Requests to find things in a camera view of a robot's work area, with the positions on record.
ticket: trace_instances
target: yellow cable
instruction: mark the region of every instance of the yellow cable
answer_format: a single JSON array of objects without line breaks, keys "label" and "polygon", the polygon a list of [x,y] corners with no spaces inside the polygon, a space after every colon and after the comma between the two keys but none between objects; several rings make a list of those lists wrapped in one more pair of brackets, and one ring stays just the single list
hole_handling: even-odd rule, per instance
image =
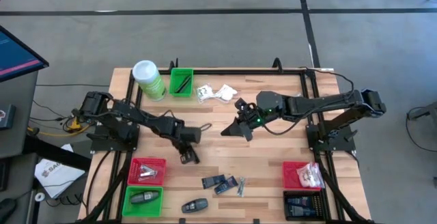
[{"label": "yellow cable", "polygon": [[[87,130],[89,127],[90,127],[90,125],[87,125],[86,127],[82,128],[81,130],[79,130],[79,131],[77,131],[77,132],[74,132],[74,133],[71,133],[71,134],[69,134],[69,135],[52,134],[52,133],[49,133],[49,132],[39,132],[38,134],[39,134],[39,135],[51,136],[51,137],[71,137],[71,136],[75,136],[75,135],[78,135],[78,134],[84,132],[84,131]],[[30,128],[30,127],[27,127],[27,130],[33,132],[33,129]]]}]

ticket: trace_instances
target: red plastic container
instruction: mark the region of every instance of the red plastic container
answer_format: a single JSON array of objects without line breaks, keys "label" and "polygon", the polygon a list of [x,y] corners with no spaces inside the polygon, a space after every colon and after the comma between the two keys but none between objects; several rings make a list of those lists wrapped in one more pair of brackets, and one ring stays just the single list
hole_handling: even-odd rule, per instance
[{"label": "red plastic container", "polygon": [[309,162],[283,162],[282,177],[284,188],[291,188],[300,191],[320,191],[320,187],[303,187],[300,183],[297,169],[304,167]]},{"label": "red plastic container", "polygon": [[[165,175],[165,165],[167,161],[163,158],[133,158],[130,162],[128,185],[130,186],[162,186]],[[156,170],[158,174],[155,178],[139,180],[140,166],[144,164]]]}]

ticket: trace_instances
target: wooden tabletop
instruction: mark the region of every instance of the wooden tabletop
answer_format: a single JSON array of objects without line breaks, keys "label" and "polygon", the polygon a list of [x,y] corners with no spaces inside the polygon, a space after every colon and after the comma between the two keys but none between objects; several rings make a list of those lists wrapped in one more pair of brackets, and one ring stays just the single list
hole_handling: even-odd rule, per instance
[{"label": "wooden tabletop", "polygon": [[[114,69],[109,92],[114,98],[122,99],[126,95],[130,68]],[[169,76],[163,75],[168,87]],[[336,78],[331,74],[317,73],[317,82],[321,96],[338,94]],[[211,84],[214,91],[223,84],[228,84],[238,91],[234,99],[226,104],[219,100],[207,100],[199,104],[195,95],[191,98],[174,98],[167,94],[164,100],[152,102],[142,97],[141,108],[154,115],[160,115],[171,109],[177,118],[185,120],[187,126],[201,126],[212,123],[212,127],[203,132],[201,142],[195,145],[195,151],[200,157],[200,163],[182,165],[178,151],[167,139],[161,139],[146,127],[141,127],[137,151],[133,157],[157,157],[167,160],[167,172],[164,181],[163,211],[160,218],[123,218],[127,223],[177,223],[179,218],[185,218],[187,223],[252,223],[260,219],[262,223],[284,223],[283,184],[281,166],[283,161],[312,161],[313,153],[308,149],[305,126],[307,121],[301,121],[293,130],[274,136],[262,128],[255,129],[253,140],[247,142],[242,137],[222,137],[220,132],[232,123],[236,116],[234,102],[244,98],[247,102],[255,102],[256,95],[263,90],[271,90],[284,95],[295,96],[302,92],[300,79],[293,75],[195,75],[193,87],[206,83]],[[311,84],[307,80],[310,96]],[[134,88],[132,100],[135,100],[137,85]],[[325,119],[333,119],[342,111],[325,113]],[[289,122],[277,120],[268,124],[274,131],[282,131],[290,126]],[[104,152],[94,154],[89,176],[94,174],[97,164]],[[90,197],[91,210],[107,190],[111,167],[113,164],[111,152],[103,162],[96,176]],[[365,198],[363,185],[356,161],[344,152],[333,154],[339,188],[355,207],[359,214],[370,219],[369,208]],[[225,174],[246,178],[244,197],[236,195],[237,188],[220,195],[213,188],[203,189],[201,179],[209,176]],[[85,193],[88,192],[88,177]],[[115,218],[119,190],[114,194],[111,218]],[[181,206],[193,199],[205,197],[208,199],[207,209],[193,213],[182,214]],[[337,218],[335,203],[328,189],[330,211],[333,219]],[[85,208],[81,207],[79,219],[85,217]]]}]

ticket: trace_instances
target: table leg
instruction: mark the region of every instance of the table leg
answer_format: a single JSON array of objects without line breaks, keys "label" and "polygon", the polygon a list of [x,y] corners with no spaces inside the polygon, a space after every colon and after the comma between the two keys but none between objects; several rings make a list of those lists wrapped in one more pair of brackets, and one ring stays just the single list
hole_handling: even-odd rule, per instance
[{"label": "table leg", "polygon": [[45,141],[42,141],[36,137],[26,136],[25,147],[23,152],[32,153],[35,152],[42,158],[49,159],[63,165],[74,167],[88,171],[91,165],[91,159],[63,150],[57,146],[51,145]]}]

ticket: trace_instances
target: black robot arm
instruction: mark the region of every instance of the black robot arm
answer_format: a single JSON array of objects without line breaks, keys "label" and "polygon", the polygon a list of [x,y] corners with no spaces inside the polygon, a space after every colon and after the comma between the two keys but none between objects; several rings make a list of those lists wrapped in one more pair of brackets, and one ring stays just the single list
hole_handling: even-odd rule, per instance
[{"label": "black robot arm", "polygon": [[247,141],[253,138],[253,129],[279,118],[299,122],[312,113],[348,109],[320,129],[320,139],[327,139],[332,131],[341,130],[362,117],[380,117],[386,112],[378,92],[371,90],[354,90],[322,98],[291,97],[262,91],[257,95],[257,104],[239,99],[235,107],[238,109],[238,116],[221,134],[244,136]]},{"label": "black robot arm", "polygon": [[[169,139],[181,155],[181,162],[199,162],[191,143],[199,143],[201,129],[186,127],[184,120],[174,116],[155,116],[124,102],[116,100],[112,95],[104,92],[88,92],[82,107],[74,109],[73,115],[84,122],[87,120],[100,122],[108,130],[108,139],[130,143],[135,136],[132,123],[146,126],[159,137]],[[101,139],[102,135],[88,134],[90,139]]]}]

